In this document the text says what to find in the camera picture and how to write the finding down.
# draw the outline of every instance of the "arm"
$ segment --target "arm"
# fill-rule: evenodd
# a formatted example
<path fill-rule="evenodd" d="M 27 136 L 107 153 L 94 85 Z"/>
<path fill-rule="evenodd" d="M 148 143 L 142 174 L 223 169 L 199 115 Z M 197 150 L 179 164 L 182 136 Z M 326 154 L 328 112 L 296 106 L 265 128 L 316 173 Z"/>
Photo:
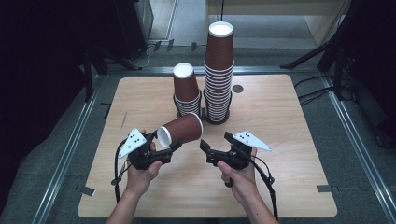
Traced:
<path fill-rule="evenodd" d="M 253 148 L 252 155 L 256 155 L 257 148 Z M 247 168 L 237 171 L 223 161 L 218 162 L 222 171 L 221 178 L 228 183 L 233 180 L 232 192 L 235 199 L 242 204 L 251 223 L 278 223 L 268 209 L 256 186 L 254 167 L 250 164 Z"/>
<path fill-rule="evenodd" d="M 155 151 L 154 143 L 151 144 L 151 150 Z M 137 203 L 149 189 L 150 181 L 158 175 L 162 165 L 160 161 L 155 161 L 147 170 L 136 170 L 132 165 L 129 167 L 125 191 L 106 223 L 132 223 Z"/>

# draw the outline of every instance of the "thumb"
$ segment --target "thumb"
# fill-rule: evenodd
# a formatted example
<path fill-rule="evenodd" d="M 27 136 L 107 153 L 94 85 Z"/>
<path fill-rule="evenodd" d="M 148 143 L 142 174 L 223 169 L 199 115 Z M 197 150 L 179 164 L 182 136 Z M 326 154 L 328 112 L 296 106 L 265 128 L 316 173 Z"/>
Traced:
<path fill-rule="evenodd" d="M 155 161 L 150 165 L 148 168 L 149 173 L 154 177 L 158 175 L 158 172 L 160 171 L 161 166 L 163 166 L 163 163 L 160 161 Z"/>

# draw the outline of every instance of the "black stand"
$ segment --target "black stand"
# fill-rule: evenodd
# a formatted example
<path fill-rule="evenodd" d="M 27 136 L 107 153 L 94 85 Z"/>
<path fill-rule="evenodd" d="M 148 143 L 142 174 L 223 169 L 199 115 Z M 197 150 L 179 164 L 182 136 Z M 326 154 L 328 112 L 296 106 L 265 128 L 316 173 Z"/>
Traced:
<path fill-rule="evenodd" d="M 347 33 L 350 28 L 350 24 L 353 20 L 355 20 L 355 15 L 361 5 L 361 0 L 352 0 L 350 4 L 350 8 L 344 20 L 341 22 L 335 34 L 332 38 L 316 49 L 311 50 L 301 58 L 296 61 L 284 65 L 280 65 L 280 68 L 293 69 L 298 65 L 308 61 L 309 59 L 317 56 L 318 54 L 323 53 L 320 61 L 317 64 L 317 69 L 319 72 L 327 72 L 329 71 L 332 64 L 335 62 L 335 71 L 334 71 L 334 83 L 333 90 L 335 95 L 339 100 L 342 100 L 341 96 L 341 77 L 343 73 L 343 59 L 344 59 L 344 43 L 346 43 L 346 39 L 349 36 Z"/>
<path fill-rule="evenodd" d="M 92 70 L 91 64 L 95 68 L 98 74 L 106 75 L 108 71 L 108 67 L 103 59 L 103 57 L 107 57 L 113 60 L 115 63 L 118 63 L 125 67 L 128 70 L 141 70 L 141 67 L 134 67 L 133 65 L 125 62 L 123 59 L 120 59 L 113 54 L 107 52 L 101 48 L 91 48 L 89 45 L 85 47 L 84 52 L 84 74 L 86 78 L 86 96 L 85 102 L 88 102 L 93 94 L 93 84 L 92 84 Z"/>

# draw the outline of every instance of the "tripod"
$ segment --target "tripod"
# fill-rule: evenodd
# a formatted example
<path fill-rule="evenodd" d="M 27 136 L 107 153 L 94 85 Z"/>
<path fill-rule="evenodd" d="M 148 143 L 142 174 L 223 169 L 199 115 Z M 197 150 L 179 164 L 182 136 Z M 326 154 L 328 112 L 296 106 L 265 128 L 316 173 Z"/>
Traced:
<path fill-rule="evenodd" d="M 333 91 L 341 101 L 343 99 L 341 95 L 341 78 L 343 75 L 343 61 L 345 57 L 347 38 L 350 36 L 349 30 L 351 24 L 356 20 L 356 14 L 360 7 L 361 0 L 352 0 L 348 13 L 330 40 L 306 53 L 294 62 L 280 65 L 280 68 L 293 69 L 324 51 L 317 64 L 317 69 L 319 72 L 327 72 L 335 62 Z"/>

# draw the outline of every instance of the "table surface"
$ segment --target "table surface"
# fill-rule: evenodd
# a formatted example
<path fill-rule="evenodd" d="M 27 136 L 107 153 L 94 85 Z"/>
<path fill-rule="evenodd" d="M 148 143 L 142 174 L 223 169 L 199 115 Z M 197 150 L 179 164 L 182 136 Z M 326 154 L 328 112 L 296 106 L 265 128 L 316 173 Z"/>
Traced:
<path fill-rule="evenodd" d="M 204 77 L 197 80 L 203 90 Z M 243 91 L 233 93 L 230 118 L 221 125 L 204 121 L 202 139 L 214 149 L 228 151 L 224 132 L 249 130 L 274 149 L 259 150 L 258 157 L 267 163 L 276 180 L 273 188 L 279 216 L 335 216 L 337 208 L 332 194 L 317 189 L 328 182 L 290 77 L 233 76 L 233 85 L 241 85 Z M 110 185 L 116 148 L 133 127 L 153 132 L 177 118 L 173 88 L 172 77 L 127 77 L 120 81 L 86 184 L 96 192 L 92 197 L 81 196 L 78 207 L 81 217 L 111 214 L 116 205 L 114 187 Z M 158 150 L 163 149 L 155 142 Z M 125 176 L 120 182 L 120 193 L 127 182 Z M 217 167 L 205 162 L 199 140 L 184 144 L 174 153 L 172 162 L 165 164 L 151 181 L 135 216 L 245 217 L 245 210 L 220 176 Z M 268 189 L 257 173 L 256 179 L 261 196 L 272 210 Z"/>

